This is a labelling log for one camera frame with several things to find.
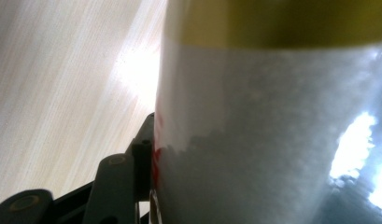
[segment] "wood grain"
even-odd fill
[[[55,198],[154,110],[165,0],[0,0],[0,202]]]

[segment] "white bottle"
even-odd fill
[[[318,223],[340,138],[381,92],[382,0],[169,1],[162,224]]]

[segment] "table surface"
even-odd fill
[[[94,179],[153,112],[165,0],[0,0],[0,202]]]

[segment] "black holder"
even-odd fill
[[[123,154],[108,156],[93,182],[53,201],[45,189],[26,190],[0,204],[0,224],[149,224],[139,203],[149,201],[154,114]]]

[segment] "bottle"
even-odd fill
[[[160,224],[382,223],[382,0],[169,0],[155,117]]]

